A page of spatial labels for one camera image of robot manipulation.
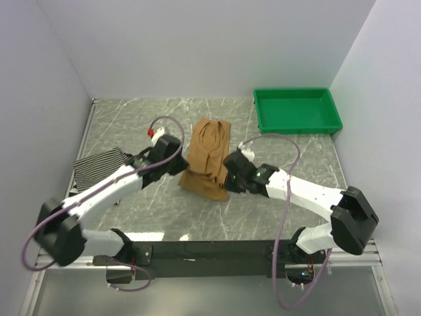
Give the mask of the tan tank top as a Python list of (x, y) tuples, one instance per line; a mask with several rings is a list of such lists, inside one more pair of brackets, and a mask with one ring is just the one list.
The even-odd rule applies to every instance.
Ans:
[(228, 156), (231, 123), (202, 117), (193, 127), (187, 161), (179, 185), (190, 192), (213, 201), (227, 201), (224, 188), (227, 168), (223, 160)]

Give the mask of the thin striped tank top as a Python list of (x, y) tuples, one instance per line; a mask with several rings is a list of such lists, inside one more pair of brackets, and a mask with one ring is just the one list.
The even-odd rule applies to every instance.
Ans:
[(132, 155), (119, 147), (74, 162), (74, 186), (82, 193), (117, 171)]

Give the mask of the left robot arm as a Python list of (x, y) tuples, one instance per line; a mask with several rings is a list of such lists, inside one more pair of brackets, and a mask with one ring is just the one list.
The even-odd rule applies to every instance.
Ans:
[(176, 175), (187, 169), (181, 140), (163, 134), (154, 136), (152, 143), (81, 194), (63, 201), (51, 198), (42, 204), (34, 240), (54, 263), (64, 267), (82, 255), (107, 256), (118, 265), (136, 262), (133, 242), (121, 230), (100, 232), (86, 226), (95, 214), (160, 180), (164, 174)]

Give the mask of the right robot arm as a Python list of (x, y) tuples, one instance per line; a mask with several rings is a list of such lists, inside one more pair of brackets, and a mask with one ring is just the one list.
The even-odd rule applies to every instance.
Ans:
[(230, 192), (259, 194), (290, 201), (326, 220), (316, 227), (302, 227), (292, 238), (280, 241), (278, 261), (298, 264), (330, 248), (361, 255), (379, 218), (364, 194), (356, 187), (328, 188), (295, 176), (278, 167), (256, 167), (241, 151), (223, 161), (228, 173), (225, 188)]

